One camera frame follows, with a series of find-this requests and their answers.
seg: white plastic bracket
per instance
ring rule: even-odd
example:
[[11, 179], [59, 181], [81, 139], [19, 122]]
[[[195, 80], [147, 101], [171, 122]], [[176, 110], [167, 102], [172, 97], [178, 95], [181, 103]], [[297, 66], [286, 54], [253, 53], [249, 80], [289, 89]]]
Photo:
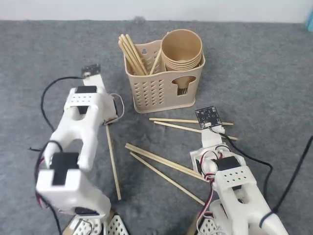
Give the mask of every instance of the white plastic bracket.
[[[241, 188], [235, 191], [234, 187], [236, 186]], [[270, 212], [270, 208], [257, 187], [256, 180], [248, 166], [217, 171], [213, 187], [220, 197], [228, 220], [231, 222], [229, 234], [249, 235], [249, 224], [258, 225], [263, 216]], [[279, 217], [275, 214], [264, 221], [262, 229], [268, 235], [288, 234]]]

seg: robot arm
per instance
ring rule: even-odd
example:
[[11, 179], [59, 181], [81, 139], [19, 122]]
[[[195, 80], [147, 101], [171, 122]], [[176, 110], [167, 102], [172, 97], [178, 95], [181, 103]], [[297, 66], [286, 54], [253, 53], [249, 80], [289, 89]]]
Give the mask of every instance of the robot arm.
[[208, 174], [215, 176], [213, 189], [218, 193], [219, 200], [211, 203], [210, 211], [221, 229], [228, 235], [287, 235], [275, 214], [264, 221], [262, 229], [258, 227], [270, 208], [253, 174], [244, 158], [232, 153], [222, 142], [218, 133], [224, 133], [224, 129], [219, 123], [211, 128], [203, 127], [202, 148], [190, 152], [190, 155], [194, 171], [204, 178]]
[[64, 105], [58, 128], [50, 140], [62, 149], [81, 139], [80, 152], [60, 152], [48, 143], [43, 157], [47, 169], [39, 171], [36, 190], [59, 211], [84, 218], [106, 218], [111, 203], [85, 176], [93, 165], [97, 149], [97, 133], [103, 123], [118, 119], [113, 97], [106, 93], [100, 75], [100, 65], [83, 69], [85, 86], [72, 88]]

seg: bamboo stick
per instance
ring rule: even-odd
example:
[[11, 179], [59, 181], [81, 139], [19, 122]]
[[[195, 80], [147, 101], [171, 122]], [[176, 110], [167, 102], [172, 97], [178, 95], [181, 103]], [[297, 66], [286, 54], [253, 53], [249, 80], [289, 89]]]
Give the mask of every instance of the bamboo stick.
[[199, 202], [201, 205], [204, 206], [204, 202], [201, 199], [199, 199], [198, 197], [196, 197], [195, 195], [193, 195], [191, 192], [189, 192], [187, 189], [185, 189], [184, 187], [182, 187], [181, 185], [176, 183], [174, 180], [172, 180], [171, 178], [169, 178], [168, 176], [166, 176], [165, 174], [163, 174], [162, 172], [160, 172], [159, 170], [157, 170], [156, 168], [151, 166], [149, 163], [147, 163], [146, 161], [144, 161], [143, 159], [138, 157], [136, 154], [131, 152], [131, 155], [134, 158], [136, 158], [138, 161], [140, 161], [141, 163], [145, 164], [148, 168], [153, 170], [156, 174], [158, 174], [159, 176], [161, 176], [162, 178], [164, 178], [165, 180], [167, 180], [169, 183], [173, 184], [174, 186], [178, 187], [181, 191], [183, 191], [188, 196], [190, 196], [191, 198], [193, 198], [194, 200], [196, 200], [197, 202]]

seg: chopstick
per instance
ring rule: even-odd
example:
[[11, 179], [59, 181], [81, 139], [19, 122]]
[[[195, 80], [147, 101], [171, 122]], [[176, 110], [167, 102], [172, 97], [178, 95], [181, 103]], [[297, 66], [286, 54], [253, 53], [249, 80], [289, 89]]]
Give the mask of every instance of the chopstick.
[[128, 63], [130, 63], [131, 67], [133, 68], [133, 71], [137, 74], [137, 75], [142, 75], [139, 68], [137, 68], [137, 66], [135, 66], [133, 60], [131, 59], [130, 55], [127, 53], [126, 49], [124, 48], [123, 42], [122, 41], [118, 41], [118, 45], [121, 48], [121, 50], [123, 51]]
[[[185, 122], [185, 123], [199, 123], [198, 120], [188, 120], [188, 119], [172, 119], [172, 118], [156, 118], [151, 117], [149, 118], [150, 121], [169, 121], [169, 122]], [[232, 126], [234, 125], [231, 122], [222, 122], [222, 125], [225, 126]]]
[[156, 66], [157, 66], [157, 62], [158, 62], [158, 60], [159, 60], [159, 58], [160, 58], [160, 55], [161, 55], [161, 49], [158, 50], [157, 56], [156, 56], [155, 61], [154, 61], [153, 65], [152, 65], [152, 68], [151, 68], [151, 70], [150, 70], [149, 75], [152, 75], [153, 72], [155, 71], [155, 68], [156, 68]]
[[139, 147], [136, 147], [134, 145], [131, 145], [129, 143], [126, 143], [125, 148], [127, 148], [130, 151], [133, 151], [135, 153], [138, 153], [140, 155], [143, 155], [143, 156], [145, 156], [147, 158], [150, 158], [150, 159], [152, 159], [152, 160], [154, 160], [156, 162], [159, 162], [159, 163], [162, 163], [162, 164], [164, 164], [166, 166], [169, 166], [169, 167], [171, 167], [173, 169], [179, 170], [179, 171], [181, 171], [181, 172], [183, 172], [185, 174], [193, 176], [193, 177], [195, 177], [197, 179], [205, 181], [205, 179], [203, 177], [201, 177], [201, 175], [197, 174], [193, 170], [191, 170], [189, 168], [186, 168], [184, 166], [181, 166], [181, 165], [179, 165], [177, 163], [174, 163], [174, 162], [172, 162], [172, 161], [170, 161], [168, 159], [162, 158], [162, 157], [160, 157], [160, 156], [158, 156], [156, 154], [150, 153], [150, 152], [148, 152], [146, 150], [143, 150], [143, 149], [141, 149]]
[[148, 75], [148, 72], [142, 63], [141, 58], [130, 36], [128, 34], [126, 34], [126, 36], [124, 34], [121, 34], [121, 36], [118, 37], [118, 44], [119, 47], [122, 49], [126, 59], [133, 68], [134, 72], [137, 75], [141, 76]]
[[147, 163], [146, 161], [144, 161], [143, 159], [141, 159], [140, 157], [138, 157], [135, 153], [130, 153], [134, 158], [136, 158], [138, 161], [140, 161], [141, 163], [145, 164], [148, 168], [150, 168], [151, 170], [153, 170], [156, 174], [158, 174], [159, 176], [163, 177], [165, 180], [167, 180], [169, 183], [173, 184], [174, 186], [176, 186], [177, 188], [179, 188], [181, 191], [183, 191], [184, 193], [186, 193], [188, 196], [190, 196], [191, 198], [193, 198], [194, 200], [196, 200], [197, 202], [199, 202], [201, 205], [204, 206], [204, 202], [199, 199], [198, 197], [196, 197], [195, 195], [193, 195], [191, 192], [189, 192], [187, 189], [185, 189], [184, 187], [182, 187], [181, 185], [179, 185], [178, 183], [176, 183], [174, 180], [172, 180], [171, 178], [169, 178], [168, 176], [166, 176], [165, 174], [163, 174], [162, 172], [160, 172], [159, 170], [157, 170], [156, 168], [154, 168], [153, 166], [151, 166], [149, 163]]
[[[177, 129], [182, 129], [182, 130], [186, 130], [186, 131], [193, 131], [193, 132], [197, 132], [197, 133], [201, 133], [201, 130], [198, 129], [194, 129], [194, 128], [189, 128], [189, 127], [185, 127], [185, 126], [179, 126], [179, 125], [173, 125], [173, 124], [169, 124], [166, 122], [161, 122], [161, 121], [154, 121], [155, 124], [159, 124], [159, 125], [163, 125], [163, 126], [169, 126], [169, 127], [174, 127]], [[228, 136], [231, 140], [233, 141], [237, 141], [238, 138], [237, 137], [233, 137], [233, 136]]]
[[117, 173], [116, 173], [116, 167], [115, 167], [115, 162], [114, 162], [113, 147], [112, 147], [112, 142], [111, 142], [111, 137], [110, 137], [108, 125], [106, 125], [106, 132], [107, 132], [107, 138], [108, 138], [108, 145], [109, 145], [109, 151], [110, 151], [111, 164], [112, 164], [112, 169], [113, 169], [113, 176], [114, 176], [114, 182], [115, 182], [115, 187], [116, 187], [117, 199], [121, 200], [122, 199], [121, 190], [119, 188], [119, 183], [118, 183], [118, 178], [117, 178]]
[[135, 56], [136, 56], [136, 58], [137, 58], [137, 60], [138, 60], [138, 62], [139, 62], [139, 64], [140, 64], [140, 66], [142, 67], [142, 69], [143, 69], [143, 71], [144, 71], [144, 74], [145, 74], [145, 75], [148, 75], [148, 72], [147, 72], [145, 66], [143, 65], [143, 63], [142, 63], [142, 61], [141, 61], [141, 58], [140, 58], [140, 56], [139, 56], [139, 54], [138, 54], [138, 52], [137, 52], [137, 49], [136, 49], [135, 45], [133, 44], [132, 39], [130, 38], [130, 36], [129, 36], [128, 34], [126, 34], [126, 38], [128, 39], [128, 42], [129, 42], [129, 44], [131, 45], [131, 47], [132, 47], [132, 49], [133, 49], [133, 52], [135, 53]]
[[124, 41], [119, 41], [122, 43], [124, 50], [126, 51], [126, 53], [128, 54], [129, 58], [131, 59], [132, 63], [134, 64], [134, 66], [136, 67], [136, 70], [139, 72], [139, 75], [144, 75], [144, 71], [142, 70], [142, 68], [139, 66], [137, 59], [134, 57], [134, 54], [132, 53], [132, 51], [129, 49], [129, 47], [127, 46], [127, 44]]

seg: beige plastic basket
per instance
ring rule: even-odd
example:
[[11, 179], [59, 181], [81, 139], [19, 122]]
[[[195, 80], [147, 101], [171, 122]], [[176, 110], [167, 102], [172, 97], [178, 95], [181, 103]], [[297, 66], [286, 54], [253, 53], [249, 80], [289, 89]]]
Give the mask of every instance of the beige plastic basket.
[[[157, 56], [161, 40], [147, 44], [135, 45], [142, 54], [142, 61], [150, 71]], [[136, 75], [124, 57], [125, 71], [131, 84], [134, 108], [138, 113], [159, 112], [192, 106], [196, 102], [196, 92], [202, 68], [205, 64], [204, 55], [198, 67], [188, 71], [166, 71], [161, 57], [157, 62], [155, 74]], [[178, 78], [187, 79], [187, 87], [181, 89], [177, 85]]]

